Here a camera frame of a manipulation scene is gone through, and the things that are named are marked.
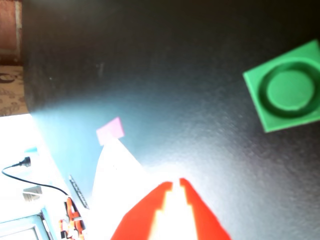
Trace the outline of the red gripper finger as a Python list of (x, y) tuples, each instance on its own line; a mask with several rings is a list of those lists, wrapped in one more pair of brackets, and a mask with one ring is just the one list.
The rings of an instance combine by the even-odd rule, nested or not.
[(166, 192), (172, 190), (172, 187), (173, 183), (166, 181), (148, 193), (124, 215), (111, 239), (147, 240), (156, 211), (161, 209)]
[(180, 178), (179, 184), (184, 187), (186, 201), (192, 207), (196, 234), (198, 240), (230, 240), (231, 237), (219, 222), (201, 196), (193, 188), (191, 183)]

